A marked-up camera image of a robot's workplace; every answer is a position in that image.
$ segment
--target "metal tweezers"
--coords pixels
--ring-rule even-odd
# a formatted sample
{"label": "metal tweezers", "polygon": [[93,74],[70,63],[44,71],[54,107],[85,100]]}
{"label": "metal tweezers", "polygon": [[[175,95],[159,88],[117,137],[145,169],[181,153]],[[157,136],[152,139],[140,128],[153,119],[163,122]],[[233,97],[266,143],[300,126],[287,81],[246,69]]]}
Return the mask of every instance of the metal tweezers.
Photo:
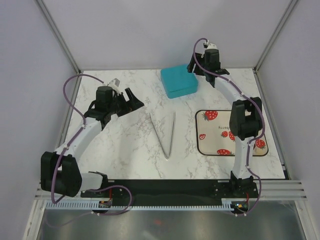
{"label": "metal tweezers", "polygon": [[165,157],[165,159],[168,160],[171,157],[171,152],[172,152],[172,143],[173,143],[173,140],[174,140],[174,131],[175,131],[175,123],[176,123],[176,112],[175,111],[172,112],[173,121],[172,121],[172,130],[171,130],[171,139],[170,139],[170,149],[169,149],[169,154],[168,155],[167,155],[167,153],[166,153],[166,151],[164,149],[164,146],[163,146],[163,144],[162,144],[162,142],[161,142],[161,140],[159,138],[159,135],[158,135],[156,127],[155,127],[155,124],[152,121],[151,114],[149,113],[149,115],[150,115],[151,123],[152,123],[153,129],[155,131],[155,134],[156,134],[156,136],[157,136],[157,138],[158,138],[158,140],[160,142],[160,146],[162,148],[164,157]]}

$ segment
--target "white cable track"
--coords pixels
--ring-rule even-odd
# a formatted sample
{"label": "white cable track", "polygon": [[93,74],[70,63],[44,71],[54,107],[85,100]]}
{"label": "white cable track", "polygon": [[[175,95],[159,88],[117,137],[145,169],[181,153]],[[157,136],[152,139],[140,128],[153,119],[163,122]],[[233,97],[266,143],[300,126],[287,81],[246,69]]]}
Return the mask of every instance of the white cable track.
{"label": "white cable track", "polygon": [[[126,206],[101,207],[98,200],[62,200],[57,204],[47,201],[45,209],[48,210],[122,210]],[[131,206],[129,210],[152,211],[232,211],[231,201],[223,200],[222,205],[211,206]]]}

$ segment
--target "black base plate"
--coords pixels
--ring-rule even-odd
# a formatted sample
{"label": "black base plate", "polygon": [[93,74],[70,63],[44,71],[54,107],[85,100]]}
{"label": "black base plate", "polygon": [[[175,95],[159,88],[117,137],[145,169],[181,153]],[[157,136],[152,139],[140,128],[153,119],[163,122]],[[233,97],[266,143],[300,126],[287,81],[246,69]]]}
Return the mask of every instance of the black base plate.
{"label": "black base plate", "polygon": [[[258,197],[257,186],[246,191],[237,191],[234,194],[229,180],[213,179],[115,179],[108,180],[101,188],[113,185],[127,187],[133,196],[132,206],[221,206],[221,199]],[[109,198],[106,192],[82,192],[82,198]],[[112,205],[126,206],[129,202],[129,194],[120,188],[112,189]]]}

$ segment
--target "red wire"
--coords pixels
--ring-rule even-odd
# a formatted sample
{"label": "red wire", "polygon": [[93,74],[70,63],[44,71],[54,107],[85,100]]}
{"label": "red wire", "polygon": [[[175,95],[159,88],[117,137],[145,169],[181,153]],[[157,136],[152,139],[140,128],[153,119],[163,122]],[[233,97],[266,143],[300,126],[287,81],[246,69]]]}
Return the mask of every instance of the red wire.
{"label": "red wire", "polygon": [[246,201],[245,201],[244,205],[246,205],[249,202],[249,193],[246,192],[245,194],[246,194]]}
{"label": "red wire", "polygon": [[109,202],[112,200],[112,188],[109,190]]}

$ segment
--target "white wall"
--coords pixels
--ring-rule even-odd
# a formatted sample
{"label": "white wall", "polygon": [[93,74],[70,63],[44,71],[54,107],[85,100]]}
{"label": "white wall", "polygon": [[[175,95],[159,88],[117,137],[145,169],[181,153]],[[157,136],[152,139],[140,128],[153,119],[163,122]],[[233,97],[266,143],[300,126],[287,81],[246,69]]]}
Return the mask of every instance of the white wall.
{"label": "white wall", "polygon": [[44,0],[80,68],[188,63],[215,42],[224,67],[254,67],[290,0]]}
{"label": "white wall", "polygon": [[0,11],[0,238],[19,240],[41,155],[55,147],[67,110],[62,86],[74,71],[33,0],[5,0]]}
{"label": "white wall", "polygon": [[320,226],[320,1],[301,0],[259,71],[286,163]]}

